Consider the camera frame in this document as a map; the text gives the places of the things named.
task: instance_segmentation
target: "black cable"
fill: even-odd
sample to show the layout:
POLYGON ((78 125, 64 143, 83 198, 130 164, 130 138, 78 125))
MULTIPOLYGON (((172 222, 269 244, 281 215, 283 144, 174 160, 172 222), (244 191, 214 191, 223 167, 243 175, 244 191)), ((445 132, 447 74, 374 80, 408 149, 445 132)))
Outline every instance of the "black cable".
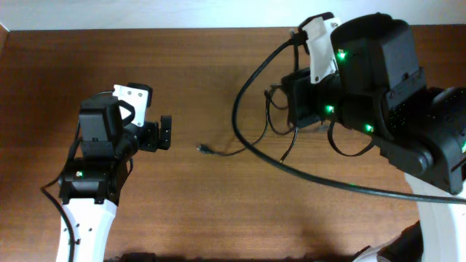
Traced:
POLYGON ((267 115, 267 121, 269 122, 270 124, 270 128, 272 129, 272 131, 277 134, 277 135, 287 135, 291 132, 294 131, 294 127, 290 128, 288 131, 285 131, 285 132, 280 132, 278 130, 275 129, 273 123, 272 123, 272 118, 270 116, 270 101, 272 101, 272 97, 273 97, 273 94, 275 93, 275 90, 272 89, 270 92, 267 92, 265 91, 264 94, 266 96, 266 105, 265 105, 265 114, 267 115))
POLYGON ((282 158, 280 158, 280 163, 283 163, 283 161, 285 161, 285 158, 291 152, 291 149, 293 149, 297 137, 298 137, 298 127, 295 127, 294 128, 293 140, 291 141, 291 144, 290 144, 290 147, 288 147, 288 150, 283 154, 282 158))
MULTIPOLYGON (((291 38, 295 38, 294 31, 291 31, 291 38)), ((299 70, 299 51, 298 51, 298 42, 294 41, 293 43, 293 54, 294 54, 294 68, 293 71, 299 70)))
POLYGON ((134 161, 133 158, 130 158, 130 171, 128 172, 128 175, 131 175, 131 172, 133 171, 134 168, 134 161))
MULTIPOLYGON (((265 134, 267 133, 268 128, 269 128, 269 119, 267 118, 267 114, 266 114, 264 131, 262 132, 262 135, 256 141, 251 143, 251 145, 256 145, 257 143, 261 142, 262 138, 265 137, 265 134)), ((216 156, 234 156, 235 154, 239 154, 243 152, 244 150, 246 150, 246 148, 241 148, 240 150, 236 150, 231 153, 223 153, 223 152, 214 151, 213 149, 211 149, 209 146, 205 144, 199 144, 197 146, 197 150, 204 154, 213 154, 216 156)))
POLYGON ((418 194, 407 194, 401 193, 396 191, 388 191, 382 190, 377 188, 369 188, 365 186, 356 186, 349 183, 344 183, 337 180, 331 180, 328 178, 322 178, 316 175, 310 175, 308 173, 302 172, 295 168, 292 168, 286 164, 282 164, 279 161, 273 159, 270 156, 267 156, 262 151, 259 151, 256 147, 251 145, 241 134, 240 130, 238 129, 237 125, 237 115, 238 115, 238 108, 240 107, 241 98, 245 94, 246 90, 249 88, 251 83, 254 79, 264 70, 264 68, 286 47, 293 44, 293 40, 288 40, 287 42, 280 45, 257 69, 254 73, 249 77, 246 83, 242 86, 241 90, 238 92, 238 95, 234 101, 233 111, 232 111, 232 125, 233 131, 237 136, 238 140, 245 145, 245 147, 251 150, 257 157, 264 160, 265 162, 277 167, 285 172, 290 173, 291 175, 295 175, 298 178, 302 178, 304 180, 308 180, 310 182, 318 183, 324 186, 331 186, 334 188, 340 188, 347 191, 352 191, 361 194, 369 194, 374 196, 381 196, 381 197, 391 197, 395 199, 403 199, 403 200, 411 200, 411 201, 418 201, 418 202, 432 202, 432 203, 444 203, 444 204, 463 204, 466 205, 466 199, 457 199, 454 197, 441 197, 441 196, 425 196, 425 195, 418 195, 418 194))
POLYGON ((275 91, 276 91, 277 89, 279 89, 280 86, 279 86, 279 85, 272 84, 270 87, 271 87, 271 90, 268 91, 268 93, 266 93, 266 98, 268 98, 267 95, 270 96, 270 98, 269 98, 269 99, 270 99, 270 103, 271 103, 276 109, 278 109, 278 110, 284 111, 284 110, 288 109, 288 106, 277 106, 277 104, 276 104, 276 103, 273 101, 273 99, 272 99, 273 95, 275 94, 275 91))
POLYGON ((74 139, 73 141, 78 140, 79 137, 79 130, 81 129, 81 122, 78 119, 78 126, 76 127, 76 132, 74 133, 74 139))
POLYGON ((375 146, 374 142, 371 140, 371 142, 363 150, 361 150, 359 153, 351 154, 351 155, 343 153, 340 150, 340 148, 338 148, 338 146, 336 146, 335 140, 333 139, 333 127, 334 126, 335 126, 335 121, 332 121, 330 123, 330 127, 328 127, 328 130, 327 130, 328 142, 330 143, 330 146, 336 151, 336 153, 341 154, 342 156, 362 156, 365 153, 367 153, 367 151, 371 150, 375 146))

